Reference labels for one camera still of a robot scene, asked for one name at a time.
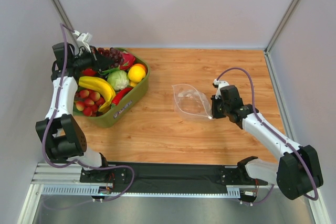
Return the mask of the fake purple grapes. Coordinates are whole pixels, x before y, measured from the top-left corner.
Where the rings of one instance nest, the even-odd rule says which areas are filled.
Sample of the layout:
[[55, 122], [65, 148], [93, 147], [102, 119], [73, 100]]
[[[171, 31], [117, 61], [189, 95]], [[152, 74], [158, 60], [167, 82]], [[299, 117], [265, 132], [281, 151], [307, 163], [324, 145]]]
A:
[[113, 47], [110, 49], [99, 47], [98, 52], [112, 62], [112, 64], [109, 66], [110, 68], [118, 68], [124, 62], [122, 52]]

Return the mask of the fake red apple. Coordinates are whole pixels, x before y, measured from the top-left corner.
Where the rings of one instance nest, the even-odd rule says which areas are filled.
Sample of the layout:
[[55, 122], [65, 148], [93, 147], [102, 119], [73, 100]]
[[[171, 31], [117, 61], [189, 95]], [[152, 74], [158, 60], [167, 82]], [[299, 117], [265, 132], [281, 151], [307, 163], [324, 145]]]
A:
[[97, 74], [97, 72], [96, 72], [95, 70], [91, 69], [91, 68], [87, 68], [87, 69], [83, 70], [83, 71], [81, 72], [81, 74], [82, 74], [83, 76], [94, 77], [94, 76]]

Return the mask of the fake yellow banana bunch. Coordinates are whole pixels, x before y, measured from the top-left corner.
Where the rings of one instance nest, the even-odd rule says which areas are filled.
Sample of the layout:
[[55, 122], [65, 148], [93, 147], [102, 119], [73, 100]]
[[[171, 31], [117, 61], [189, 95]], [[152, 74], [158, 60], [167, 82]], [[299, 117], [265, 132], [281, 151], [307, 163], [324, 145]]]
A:
[[113, 87], [105, 81], [105, 79], [99, 77], [82, 76], [79, 78], [79, 86], [82, 88], [91, 89], [99, 92], [105, 99], [105, 103], [98, 108], [101, 113], [106, 113], [110, 107], [112, 100], [116, 96]]

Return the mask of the clear zip top bag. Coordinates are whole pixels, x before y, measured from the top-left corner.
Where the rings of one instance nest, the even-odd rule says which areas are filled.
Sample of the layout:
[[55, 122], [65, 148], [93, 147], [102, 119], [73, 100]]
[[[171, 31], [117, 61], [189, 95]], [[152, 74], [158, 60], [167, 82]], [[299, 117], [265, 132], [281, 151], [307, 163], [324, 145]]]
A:
[[209, 121], [213, 119], [207, 96], [186, 83], [172, 85], [174, 111], [184, 120]]

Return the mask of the fake yellow lemon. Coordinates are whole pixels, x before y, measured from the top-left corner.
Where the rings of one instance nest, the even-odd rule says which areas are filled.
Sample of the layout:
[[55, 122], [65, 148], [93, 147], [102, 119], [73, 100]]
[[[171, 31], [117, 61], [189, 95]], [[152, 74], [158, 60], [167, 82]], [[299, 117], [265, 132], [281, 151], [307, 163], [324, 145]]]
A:
[[145, 70], [140, 66], [133, 66], [128, 71], [128, 78], [135, 83], [141, 82], [146, 76]]

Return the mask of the fake red chili pepper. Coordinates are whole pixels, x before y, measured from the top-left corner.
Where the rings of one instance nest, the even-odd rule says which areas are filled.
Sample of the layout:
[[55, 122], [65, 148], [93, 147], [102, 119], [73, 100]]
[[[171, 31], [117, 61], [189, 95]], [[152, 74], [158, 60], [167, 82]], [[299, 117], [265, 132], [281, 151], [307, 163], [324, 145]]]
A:
[[133, 87], [126, 87], [124, 89], [122, 89], [121, 91], [119, 91], [116, 96], [112, 99], [111, 105], [112, 106], [117, 106], [119, 104], [119, 102], [122, 100], [122, 98], [127, 95], [131, 90], [133, 89]]

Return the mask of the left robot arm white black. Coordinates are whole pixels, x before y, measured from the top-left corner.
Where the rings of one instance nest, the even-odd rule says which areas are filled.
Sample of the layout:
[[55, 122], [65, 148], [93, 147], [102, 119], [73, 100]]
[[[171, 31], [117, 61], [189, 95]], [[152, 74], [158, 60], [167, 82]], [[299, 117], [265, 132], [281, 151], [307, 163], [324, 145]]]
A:
[[73, 116], [74, 97], [83, 70], [101, 70], [110, 61], [94, 46], [80, 48], [67, 42], [53, 45], [56, 60], [52, 64], [53, 95], [47, 115], [35, 125], [42, 144], [44, 160], [54, 168], [78, 163], [85, 170], [107, 169], [106, 158], [87, 145], [86, 137]]

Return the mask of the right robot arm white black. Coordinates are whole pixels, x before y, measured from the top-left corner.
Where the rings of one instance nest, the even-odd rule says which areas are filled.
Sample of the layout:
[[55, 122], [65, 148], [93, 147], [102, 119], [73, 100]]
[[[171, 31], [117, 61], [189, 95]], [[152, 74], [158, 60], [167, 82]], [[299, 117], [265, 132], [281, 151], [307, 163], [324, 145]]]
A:
[[273, 127], [254, 109], [244, 104], [238, 89], [226, 81], [214, 81], [217, 89], [211, 97], [212, 117], [228, 118], [262, 143], [276, 158], [277, 163], [249, 157], [240, 162], [248, 177], [276, 185], [290, 200], [316, 192], [323, 185], [317, 151], [310, 145], [302, 146]]

